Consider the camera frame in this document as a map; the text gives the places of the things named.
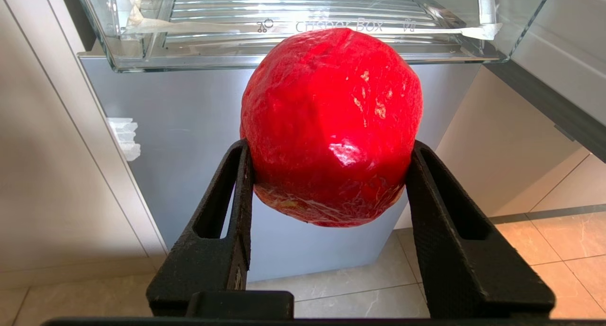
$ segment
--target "glass crisper drawer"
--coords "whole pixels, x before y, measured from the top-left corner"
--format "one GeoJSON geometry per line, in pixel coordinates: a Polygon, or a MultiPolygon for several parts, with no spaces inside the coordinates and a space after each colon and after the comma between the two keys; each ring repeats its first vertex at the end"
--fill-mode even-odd
{"type": "Polygon", "coordinates": [[[409,63],[501,62],[545,0],[81,0],[116,71],[252,68],[303,31],[347,27],[409,63]]]}

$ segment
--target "refrigerator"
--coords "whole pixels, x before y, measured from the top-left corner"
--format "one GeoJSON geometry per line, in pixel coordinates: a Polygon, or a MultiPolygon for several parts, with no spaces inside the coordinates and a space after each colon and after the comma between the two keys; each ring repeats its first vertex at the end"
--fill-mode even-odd
{"type": "MultiPolygon", "coordinates": [[[[252,72],[281,40],[346,26],[389,43],[420,78],[417,139],[435,149],[481,63],[507,61],[544,1],[80,0],[96,42],[79,59],[170,248],[240,138],[252,72]]],[[[254,197],[248,280],[372,263],[406,205],[404,194],[377,220],[334,229],[254,197]]]]}

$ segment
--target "red pomegranate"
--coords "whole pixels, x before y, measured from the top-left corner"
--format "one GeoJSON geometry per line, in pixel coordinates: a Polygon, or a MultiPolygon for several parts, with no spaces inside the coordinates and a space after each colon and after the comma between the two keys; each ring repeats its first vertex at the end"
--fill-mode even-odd
{"type": "Polygon", "coordinates": [[[389,45],[348,28],[293,35],[242,98],[255,192],[307,223],[368,223],[402,194],[421,113],[419,79],[389,45]]]}

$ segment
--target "kitchen cabinet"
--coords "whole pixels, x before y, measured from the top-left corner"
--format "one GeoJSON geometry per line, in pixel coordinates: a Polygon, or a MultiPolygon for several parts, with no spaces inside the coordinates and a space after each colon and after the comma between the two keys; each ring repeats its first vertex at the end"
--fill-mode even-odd
{"type": "Polygon", "coordinates": [[[0,289],[153,272],[5,0],[0,30],[0,289]]]}
{"type": "Polygon", "coordinates": [[[482,67],[437,154],[487,216],[529,212],[588,154],[482,67]]]}
{"type": "Polygon", "coordinates": [[[147,255],[167,250],[76,59],[84,51],[63,0],[5,0],[147,255]]]}
{"type": "Polygon", "coordinates": [[[602,205],[606,210],[606,164],[588,154],[532,211],[602,205]]]}

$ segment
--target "floor tile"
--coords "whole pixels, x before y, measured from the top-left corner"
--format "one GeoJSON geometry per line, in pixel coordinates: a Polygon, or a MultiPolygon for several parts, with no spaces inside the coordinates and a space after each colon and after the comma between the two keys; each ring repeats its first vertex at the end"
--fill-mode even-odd
{"type": "Polygon", "coordinates": [[[415,283],[415,277],[394,233],[374,264],[247,283],[247,290],[286,290],[295,301],[383,289],[415,283]]]}
{"type": "Polygon", "coordinates": [[[606,255],[606,211],[532,220],[562,260],[606,255]]]}
{"type": "Polygon", "coordinates": [[[11,326],[27,289],[0,290],[0,326],[11,326]]]}
{"type": "Polygon", "coordinates": [[[145,290],[153,274],[32,287],[15,326],[54,317],[151,317],[145,290]]]}
{"type": "Polygon", "coordinates": [[[398,234],[398,239],[409,260],[416,281],[423,282],[423,278],[420,276],[419,260],[416,257],[415,236],[413,236],[412,228],[398,229],[395,232],[398,234]]]}
{"type": "Polygon", "coordinates": [[[529,265],[560,261],[560,257],[529,220],[495,227],[529,265]]]}
{"type": "Polygon", "coordinates": [[[423,300],[427,302],[427,296],[425,295],[425,286],[422,283],[419,283],[420,293],[423,294],[423,300]]]}
{"type": "Polygon", "coordinates": [[[149,257],[132,257],[117,261],[0,272],[0,287],[2,289],[34,287],[93,279],[112,279],[128,275],[145,275],[155,272],[156,269],[149,257]]]}
{"type": "Polygon", "coordinates": [[[566,261],[589,294],[606,310],[606,256],[566,261]]]}
{"type": "Polygon", "coordinates": [[[606,313],[563,262],[532,268],[556,294],[552,319],[606,319],[606,313]]]}
{"type": "Polygon", "coordinates": [[[418,285],[294,303],[294,317],[429,317],[418,285]]]}

